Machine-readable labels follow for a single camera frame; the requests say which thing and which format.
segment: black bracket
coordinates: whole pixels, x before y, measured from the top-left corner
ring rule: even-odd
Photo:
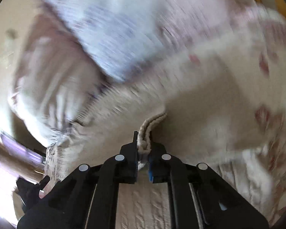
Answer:
[[[113,229],[119,183],[137,180],[137,132],[133,142],[104,164],[80,165],[49,194],[39,199],[40,184],[17,182],[25,203],[18,229]],[[149,174],[153,183],[167,183],[171,228],[269,229],[267,220],[208,165],[191,166],[152,142]]]

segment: red pattern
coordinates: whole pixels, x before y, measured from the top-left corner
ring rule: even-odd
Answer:
[[[196,64],[196,65],[199,65],[200,64],[200,60],[199,58],[197,57],[197,55],[195,54],[190,54],[189,56],[189,59],[191,60],[192,63]]]
[[[268,77],[269,76],[269,65],[263,53],[259,57],[259,67],[261,71]]]
[[[261,106],[255,112],[255,118],[264,132],[272,136],[265,160],[268,163],[268,170],[278,182],[273,191],[274,213],[269,221],[269,224],[273,225],[275,218],[285,211],[285,208],[279,210],[278,207],[281,197],[286,192],[286,112],[272,115],[266,106]]]
[[[261,21],[267,43],[286,45],[286,24],[274,20]]]

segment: beige wall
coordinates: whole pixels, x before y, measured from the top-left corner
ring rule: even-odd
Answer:
[[[2,0],[0,3],[0,129],[30,148],[40,148],[40,145],[30,136],[22,121],[13,115],[7,97],[17,59],[30,24],[37,13],[37,4],[37,0]],[[11,42],[6,36],[8,29],[17,32],[18,38],[14,42],[14,47],[6,47],[7,42]]]

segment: folded cloth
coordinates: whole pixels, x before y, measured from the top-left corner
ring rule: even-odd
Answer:
[[[191,165],[208,163],[273,224],[286,193],[286,21],[252,7],[222,27],[223,35],[88,104],[48,148],[47,191],[80,164],[118,154],[142,125],[140,167],[153,130],[168,153]],[[169,228],[165,186],[150,187],[142,198],[147,179],[138,185],[119,190],[117,228]]]
[[[115,81],[131,80],[172,48],[208,37],[239,9],[236,0],[44,1]]]
[[[59,20],[35,19],[14,75],[11,108],[45,147],[54,144],[87,100],[100,93],[102,74]]]

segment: beige textured fabric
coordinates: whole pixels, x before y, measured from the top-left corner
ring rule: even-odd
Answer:
[[[89,99],[102,74],[63,24],[45,9],[35,18],[14,75],[11,108],[45,147],[54,144]]]
[[[47,190],[80,164],[101,164],[117,154],[145,120],[138,148],[147,154],[150,127],[166,112],[153,129],[154,140],[185,163],[208,163],[273,223],[286,191],[286,162],[272,160],[269,167],[271,159],[286,158],[286,144],[278,148],[271,143],[280,134],[286,138],[280,126],[286,119],[270,123],[270,113],[286,111],[286,22],[276,12],[254,7],[235,17],[224,32],[88,105],[69,133],[48,148],[46,173],[52,178]],[[121,187],[117,223],[153,228],[153,199],[144,193],[150,191],[136,195],[136,189]],[[164,198],[163,192],[155,196]],[[129,194],[135,195],[124,200]],[[164,208],[159,228],[169,228]]]

